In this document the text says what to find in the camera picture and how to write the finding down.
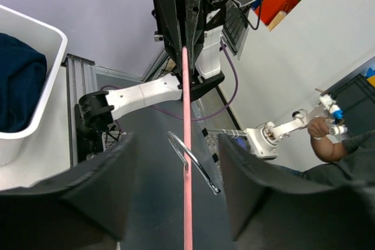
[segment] lavender wall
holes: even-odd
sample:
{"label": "lavender wall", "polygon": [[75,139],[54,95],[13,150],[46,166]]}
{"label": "lavender wall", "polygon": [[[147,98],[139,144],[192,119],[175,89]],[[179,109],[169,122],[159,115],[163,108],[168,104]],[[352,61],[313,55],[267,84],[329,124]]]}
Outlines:
{"label": "lavender wall", "polygon": [[152,0],[0,0],[61,29],[67,51],[98,65],[143,76],[161,48]]}

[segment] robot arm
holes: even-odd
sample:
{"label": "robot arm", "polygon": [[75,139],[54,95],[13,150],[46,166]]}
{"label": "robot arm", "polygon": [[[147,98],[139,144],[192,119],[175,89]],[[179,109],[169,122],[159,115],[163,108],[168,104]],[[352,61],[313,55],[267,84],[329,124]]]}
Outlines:
{"label": "robot arm", "polygon": [[220,84],[224,80],[219,62],[220,35],[226,15],[225,5],[219,5],[220,1],[154,0],[155,41],[163,41],[167,54],[176,63],[175,71],[130,88],[83,96],[79,106],[85,126],[104,132],[113,120],[131,111],[181,99],[182,46],[189,53],[192,101]]}
{"label": "robot arm", "polygon": [[309,114],[303,116],[301,111],[294,112],[293,121],[286,124],[275,126],[273,122],[267,122],[261,129],[246,129],[244,133],[253,154],[264,159],[275,159],[278,155],[276,151],[278,143],[291,132],[306,128],[316,117],[331,115],[334,121],[329,123],[329,133],[331,135],[346,133],[347,127],[343,125],[343,111],[336,101],[328,94],[321,95],[319,100],[319,105]]}

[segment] metal hook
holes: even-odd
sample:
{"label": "metal hook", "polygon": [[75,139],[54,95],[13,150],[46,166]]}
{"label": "metal hook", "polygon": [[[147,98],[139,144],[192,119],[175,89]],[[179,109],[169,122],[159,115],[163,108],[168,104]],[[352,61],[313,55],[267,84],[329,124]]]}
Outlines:
{"label": "metal hook", "polygon": [[190,157],[192,162],[195,164],[195,166],[198,168],[200,174],[202,174],[203,178],[207,182],[207,184],[210,186],[212,189],[213,193],[215,195],[218,195],[221,190],[215,186],[215,184],[211,181],[210,176],[207,174],[206,170],[203,168],[203,166],[199,163],[197,158],[194,156],[192,151],[188,149],[188,147],[171,131],[168,132],[168,141],[177,153],[177,155],[180,157],[181,161],[183,162],[183,165],[185,169],[187,170],[189,168],[188,162],[186,161],[185,157],[183,156],[183,153],[181,152],[180,149],[182,149],[186,154]]}

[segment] dark blue towel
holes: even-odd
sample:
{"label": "dark blue towel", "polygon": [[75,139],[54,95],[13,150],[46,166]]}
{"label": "dark blue towel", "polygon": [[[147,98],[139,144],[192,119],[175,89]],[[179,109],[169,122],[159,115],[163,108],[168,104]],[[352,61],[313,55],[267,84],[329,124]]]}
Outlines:
{"label": "dark blue towel", "polygon": [[46,72],[45,55],[0,33],[0,132],[18,132],[28,126]]}

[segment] pink rod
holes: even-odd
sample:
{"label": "pink rod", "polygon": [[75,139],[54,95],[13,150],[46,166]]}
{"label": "pink rod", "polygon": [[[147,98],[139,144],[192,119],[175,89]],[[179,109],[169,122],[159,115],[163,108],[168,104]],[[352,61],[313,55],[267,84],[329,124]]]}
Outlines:
{"label": "pink rod", "polygon": [[[182,92],[183,92],[183,142],[192,148],[192,122],[190,113],[188,49],[182,48]],[[183,169],[183,241],[184,250],[193,249],[193,203],[192,203],[192,161],[185,153],[187,169]]]}

